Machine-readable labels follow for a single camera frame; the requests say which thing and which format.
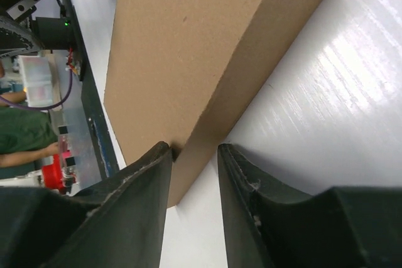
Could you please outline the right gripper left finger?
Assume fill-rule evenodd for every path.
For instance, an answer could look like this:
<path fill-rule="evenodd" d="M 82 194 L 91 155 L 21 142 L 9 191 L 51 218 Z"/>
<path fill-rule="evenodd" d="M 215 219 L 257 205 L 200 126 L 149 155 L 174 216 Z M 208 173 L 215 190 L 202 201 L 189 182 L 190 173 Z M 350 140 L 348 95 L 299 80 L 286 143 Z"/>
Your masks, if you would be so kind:
<path fill-rule="evenodd" d="M 159 142 L 74 196 L 1 188 L 1 266 L 158 267 L 172 164 Z"/>

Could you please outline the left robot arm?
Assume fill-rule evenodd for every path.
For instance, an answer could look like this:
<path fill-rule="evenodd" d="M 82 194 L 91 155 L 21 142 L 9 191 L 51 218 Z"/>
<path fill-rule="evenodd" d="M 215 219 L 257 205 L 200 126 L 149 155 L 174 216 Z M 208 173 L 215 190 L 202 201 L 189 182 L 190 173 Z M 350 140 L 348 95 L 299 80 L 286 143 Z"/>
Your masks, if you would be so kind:
<path fill-rule="evenodd" d="M 35 17 L 41 0 L 1 0 L 1 58 L 40 50 L 66 50 L 74 44 L 64 4 L 59 18 Z"/>

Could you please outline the brown cardboard box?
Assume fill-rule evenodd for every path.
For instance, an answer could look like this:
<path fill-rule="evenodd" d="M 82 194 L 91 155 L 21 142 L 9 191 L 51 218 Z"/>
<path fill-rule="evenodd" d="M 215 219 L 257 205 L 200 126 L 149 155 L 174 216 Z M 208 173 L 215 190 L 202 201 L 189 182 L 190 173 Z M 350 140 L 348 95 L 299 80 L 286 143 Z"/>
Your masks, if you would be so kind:
<path fill-rule="evenodd" d="M 125 162 L 175 154 L 177 205 L 322 0 L 117 0 L 104 106 Z"/>

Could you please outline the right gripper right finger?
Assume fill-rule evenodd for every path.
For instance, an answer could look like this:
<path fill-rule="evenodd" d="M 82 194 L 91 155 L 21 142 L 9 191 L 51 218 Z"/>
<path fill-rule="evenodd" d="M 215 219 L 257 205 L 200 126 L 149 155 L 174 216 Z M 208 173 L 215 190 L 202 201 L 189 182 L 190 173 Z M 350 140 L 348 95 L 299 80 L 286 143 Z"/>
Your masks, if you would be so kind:
<path fill-rule="evenodd" d="M 217 150 L 229 267 L 400 267 L 401 188 L 297 190 L 232 144 Z"/>

